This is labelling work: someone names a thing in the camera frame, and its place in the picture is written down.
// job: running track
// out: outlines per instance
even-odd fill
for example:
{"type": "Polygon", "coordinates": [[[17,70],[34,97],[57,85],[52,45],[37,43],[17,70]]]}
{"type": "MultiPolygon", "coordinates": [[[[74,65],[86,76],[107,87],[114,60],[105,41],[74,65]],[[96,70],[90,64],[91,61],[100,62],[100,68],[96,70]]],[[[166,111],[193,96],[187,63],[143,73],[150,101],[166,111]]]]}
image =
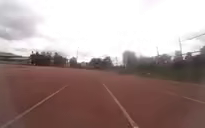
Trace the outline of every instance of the running track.
{"type": "Polygon", "coordinates": [[[129,120],[139,128],[205,128],[205,86],[0,65],[0,128],[131,128],[129,120]]]}

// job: cloudy sky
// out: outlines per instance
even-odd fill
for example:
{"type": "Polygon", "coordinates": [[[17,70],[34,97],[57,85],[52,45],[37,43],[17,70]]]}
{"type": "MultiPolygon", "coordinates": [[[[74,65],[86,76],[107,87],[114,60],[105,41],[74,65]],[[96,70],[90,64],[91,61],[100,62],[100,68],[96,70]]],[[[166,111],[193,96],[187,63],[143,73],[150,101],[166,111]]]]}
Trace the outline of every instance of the cloudy sky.
{"type": "MultiPolygon", "coordinates": [[[[205,0],[0,0],[0,50],[55,50],[80,60],[123,51],[173,53],[178,39],[205,32],[205,0]]],[[[183,42],[183,52],[205,36],[183,42]]]]}

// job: cloud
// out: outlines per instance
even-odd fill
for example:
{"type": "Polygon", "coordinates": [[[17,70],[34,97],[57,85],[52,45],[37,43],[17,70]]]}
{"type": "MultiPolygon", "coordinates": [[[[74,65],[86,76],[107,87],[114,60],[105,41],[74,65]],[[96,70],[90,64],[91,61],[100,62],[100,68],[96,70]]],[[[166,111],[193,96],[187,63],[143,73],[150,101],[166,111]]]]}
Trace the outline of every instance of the cloud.
{"type": "Polygon", "coordinates": [[[17,0],[0,0],[0,38],[21,40],[36,34],[40,19],[17,0]]]}

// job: red running track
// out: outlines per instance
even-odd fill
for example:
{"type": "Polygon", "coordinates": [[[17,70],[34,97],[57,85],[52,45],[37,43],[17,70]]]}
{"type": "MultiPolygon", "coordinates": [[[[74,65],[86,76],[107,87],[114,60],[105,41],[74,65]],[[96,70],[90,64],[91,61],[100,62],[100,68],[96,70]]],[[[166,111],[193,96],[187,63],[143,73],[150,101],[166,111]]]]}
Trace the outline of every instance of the red running track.
{"type": "Polygon", "coordinates": [[[0,127],[128,128],[105,84],[140,128],[205,128],[205,87],[109,72],[0,65],[0,127]]]}

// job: white lane line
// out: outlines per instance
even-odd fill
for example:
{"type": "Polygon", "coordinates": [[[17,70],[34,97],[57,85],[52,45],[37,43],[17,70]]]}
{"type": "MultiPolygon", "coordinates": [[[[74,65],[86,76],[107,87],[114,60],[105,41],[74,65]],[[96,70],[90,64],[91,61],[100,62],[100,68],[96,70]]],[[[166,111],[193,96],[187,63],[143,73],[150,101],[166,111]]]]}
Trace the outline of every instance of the white lane line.
{"type": "Polygon", "coordinates": [[[108,93],[111,95],[113,100],[117,103],[118,107],[123,112],[124,116],[127,118],[128,122],[130,123],[132,128],[139,128],[139,126],[135,123],[135,121],[130,117],[126,109],[121,105],[121,103],[118,101],[118,99],[113,95],[113,93],[108,89],[108,87],[103,84],[104,88],[108,91],[108,93]]]}
{"type": "Polygon", "coordinates": [[[200,104],[205,104],[204,101],[196,100],[196,99],[193,99],[193,98],[190,98],[190,97],[187,97],[187,96],[181,96],[181,95],[178,95],[178,94],[173,93],[173,92],[167,92],[167,94],[174,95],[174,96],[179,96],[181,98],[184,98],[184,99],[187,99],[187,100],[191,100],[191,101],[194,101],[194,102],[197,102],[197,103],[200,103],[200,104]]]}
{"type": "Polygon", "coordinates": [[[49,100],[50,98],[52,98],[53,96],[55,96],[56,94],[58,94],[59,92],[61,92],[63,89],[65,89],[66,87],[68,87],[68,85],[63,86],[62,88],[60,88],[59,90],[57,90],[56,92],[52,93],[51,95],[47,96],[46,98],[44,98],[43,100],[41,100],[40,102],[38,102],[37,104],[33,105],[32,107],[30,107],[29,109],[25,110],[23,113],[20,113],[19,115],[17,115],[14,119],[9,120],[7,123],[5,123],[4,125],[0,126],[0,128],[7,128],[9,127],[11,124],[13,124],[14,122],[18,121],[19,119],[21,119],[22,117],[24,117],[25,115],[27,115],[28,113],[30,113],[32,110],[34,110],[35,108],[39,107],[41,104],[43,104],[44,102],[46,102],[47,100],[49,100]]]}

